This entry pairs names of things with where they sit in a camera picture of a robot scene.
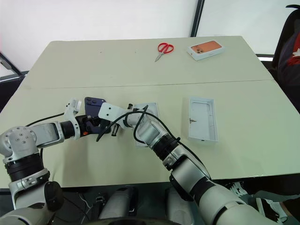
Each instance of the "white wall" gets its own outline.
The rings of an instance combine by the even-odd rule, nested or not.
[[[206,0],[197,36],[241,35],[257,54],[274,54],[282,27],[299,0]]]
[[[1,0],[2,51],[30,70],[53,40],[189,37],[197,0]]]

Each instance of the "table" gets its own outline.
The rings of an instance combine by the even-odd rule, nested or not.
[[[213,179],[299,173],[300,116],[275,81],[18,90],[0,114],[1,131],[64,111],[71,97],[128,103],[157,102],[162,121],[206,165]],[[215,99],[218,143],[188,135],[188,98]],[[82,106],[79,114],[84,113]],[[168,181],[155,153],[136,148],[132,130],[100,142],[89,135],[44,149],[51,180],[62,187]],[[0,188],[9,183],[0,169]]]
[[[216,40],[225,52],[195,61],[186,48]],[[171,54],[154,62],[161,42]],[[272,80],[240,36],[146,40],[54,41],[41,54],[21,89],[118,87]]]

